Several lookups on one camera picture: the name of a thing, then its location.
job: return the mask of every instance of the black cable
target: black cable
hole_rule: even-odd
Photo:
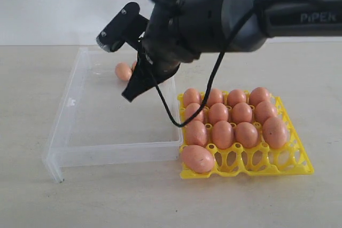
[[[161,0],[151,0],[155,3],[161,3]],[[165,101],[165,98],[162,95],[162,92],[160,91],[160,88],[158,86],[158,83],[156,82],[156,79],[154,78],[154,75],[152,73],[152,71],[149,69],[149,73],[151,75],[151,78],[154,82],[154,86],[158,92],[158,95],[160,96],[160,99],[165,107],[165,110],[170,118],[170,120],[172,121],[172,123],[177,126],[177,127],[184,127],[187,124],[189,124],[205,107],[205,105],[207,104],[208,98],[209,98],[209,94],[212,88],[212,84],[215,78],[215,75],[217,73],[217,70],[219,69],[219,66],[222,62],[222,59],[226,53],[226,50],[228,49],[229,45],[231,44],[231,42],[234,40],[235,36],[239,33],[239,31],[242,29],[242,27],[246,24],[246,22],[254,15],[258,15],[258,14],[262,14],[262,12],[274,5],[274,4],[279,4],[279,3],[307,3],[307,4],[313,4],[315,6],[320,6],[323,7],[326,5],[326,2],[322,1],[322,0],[255,0],[254,1],[254,5],[253,7],[248,10],[248,12],[246,12],[239,20],[238,22],[234,25],[233,29],[231,30],[230,35],[227,38],[227,42],[224,46],[224,48],[222,49],[222,51],[220,52],[217,61],[215,63],[215,66],[210,74],[208,83],[207,83],[207,88],[206,88],[206,92],[203,98],[203,101],[200,105],[200,107],[197,109],[197,111],[195,111],[195,113],[193,113],[187,120],[185,120],[183,123],[177,123],[175,121],[175,119],[172,116],[172,113],[170,111],[170,109],[167,106],[167,103]],[[167,8],[173,8],[171,3],[167,3],[167,2],[163,2],[163,5],[165,5]]]

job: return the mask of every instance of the table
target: table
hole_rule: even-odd
[[[214,82],[281,96],[315,168],[311,176],[181,180],[180,163],[171,161],[66,168],[65,182],[55,184],[41,153],[78,48],[0,47],[1,227],[339,226],[340,43],[269,43],[227,54]],[[204,90],[216,56],[182,65],[178,91]]]

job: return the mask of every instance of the transparent tray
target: transparent tray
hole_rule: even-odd
[[[79,49],[43,153],[55,182],[64,180],[62,167],[178,159],[182,130],[169,120],[157,91],[132,103],[121,95],[126,83],[116,77],[115,66],[135,59],[133,51]],[[160,88],[179,122],[174,79]]]

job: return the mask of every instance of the plastic egg tray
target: plastic egg tray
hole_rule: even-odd
[[[228,92],[223,92],[224,101],[227,102]],[[183,107],[183,94],[178,95],[180,102],[180,116],[184,121]],[[208,178],[212,174],[217,174],[223,177],[237,176],[239,173],[244,172],[250,176],[280,176],[280,175],[310,175],[314,173],[314,168],[308,158],[305,149],[302,145],[300,138],[287,114],[287,111],[282,103],[280,97],[271,96],[272,103],[275,104],[278,110],[278,116],[283,119],[288,129],[288,141],[280,149],[272,149],[265,142],[262,137],[262,125],[255,122],[254,119],[254,106],[253,109],[253,124],[258,129],[261,135],[261,142],[254,148],[244,148],[240,143],[235,142],[228,149],[218,149],[213,144],[211,137],[209,137],[209,143],[206,149],[211,152],[215,157],[215,167],[212,171],[199,174],[189,169],[184,163],[182,163],[182,172],[180,173],[183,179],[193,178]],[[212,129],[212,125],[207,123],[206,128]],[[180,147],[180,152],[187,146],[184,139],[183,145]]]

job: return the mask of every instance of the yellow egg tray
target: yellow egg tray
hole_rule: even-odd
[[[245,91],[247,99],[250,95],[248,91]],[[227,102],[228,92],[223,92],[224,101]],[[310,175],[314,173],[314,168],[307,156],[303,144],[298,137],[298,134],[287,114],[287,111],[282,103],[280,97],[271,96],[273,104],[277,107],[278,116],[285,122],[288,132],[289,140],[280,149],[272,149],[265,142],[262,137],[262,126],[260,123],[255,122],[254,119],[254,106],[253,109],[253,124],[258,129],[261,137],[261,142],[254,148],[244,148],[240,143],[235,142],[228,149],[218,149],[209,137],[209,143],[206,149],[211,152],[215,157],[215,167],[212,171],[199,174],[189,169],[184,163],[182,163],[182,172],[180,173],[183,179],[194,178],[208,178],[212,174],[217,174],[223,177],[237,176],[239,173],[246,173],[250,176],[281,176],[281,175]],[[184,121],[183,107],[183,94],[178,95],[178,101],[180,102],[180,116]],[[212,125],[207,123],[209,135]],[[185,128],[183,128],[183,135],[185,138]],[[183,145],[180,147],[180,153],[183,148],[187,146],[184,139]]]

